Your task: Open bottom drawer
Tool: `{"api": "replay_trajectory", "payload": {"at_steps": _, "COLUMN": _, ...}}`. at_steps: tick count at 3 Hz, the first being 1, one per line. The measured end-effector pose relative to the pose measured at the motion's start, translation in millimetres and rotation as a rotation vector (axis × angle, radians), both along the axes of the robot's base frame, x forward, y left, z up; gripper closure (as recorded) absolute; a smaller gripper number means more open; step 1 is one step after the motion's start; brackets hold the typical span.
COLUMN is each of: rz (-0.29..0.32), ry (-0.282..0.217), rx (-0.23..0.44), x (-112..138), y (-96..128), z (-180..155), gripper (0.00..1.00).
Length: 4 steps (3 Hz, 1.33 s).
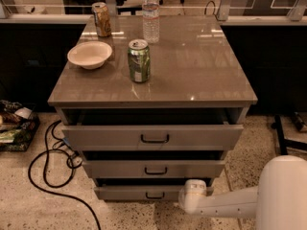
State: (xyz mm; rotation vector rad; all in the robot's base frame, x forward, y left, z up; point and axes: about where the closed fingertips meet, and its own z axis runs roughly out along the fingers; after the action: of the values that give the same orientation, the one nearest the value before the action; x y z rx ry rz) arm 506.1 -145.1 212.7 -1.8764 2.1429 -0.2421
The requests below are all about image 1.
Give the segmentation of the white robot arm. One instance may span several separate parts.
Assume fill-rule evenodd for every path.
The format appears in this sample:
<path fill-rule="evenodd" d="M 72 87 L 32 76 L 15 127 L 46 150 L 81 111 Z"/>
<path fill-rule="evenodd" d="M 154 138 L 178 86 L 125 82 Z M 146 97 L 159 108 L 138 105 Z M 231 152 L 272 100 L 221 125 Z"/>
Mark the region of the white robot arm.
<path fill-rule="evenodd" d="M 255 187 L 208 196 L 206 183 L 189 179 L 179 207 L 189 215 L 256 219 L 256 230 L 307 230 L 307 161 L 292 155 L 273 158 Z"/>

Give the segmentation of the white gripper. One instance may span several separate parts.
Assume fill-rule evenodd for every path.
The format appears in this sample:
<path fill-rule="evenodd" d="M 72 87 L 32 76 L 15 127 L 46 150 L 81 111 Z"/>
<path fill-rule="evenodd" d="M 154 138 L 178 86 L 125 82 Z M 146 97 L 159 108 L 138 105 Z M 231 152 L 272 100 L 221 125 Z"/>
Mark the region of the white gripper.
<path fill-rule="evenodd" d="M 206 197 L 206 183 L 189 179 L 178 194 L 178 205 L 187 214 L 196 214 L 199 204 Z"/>

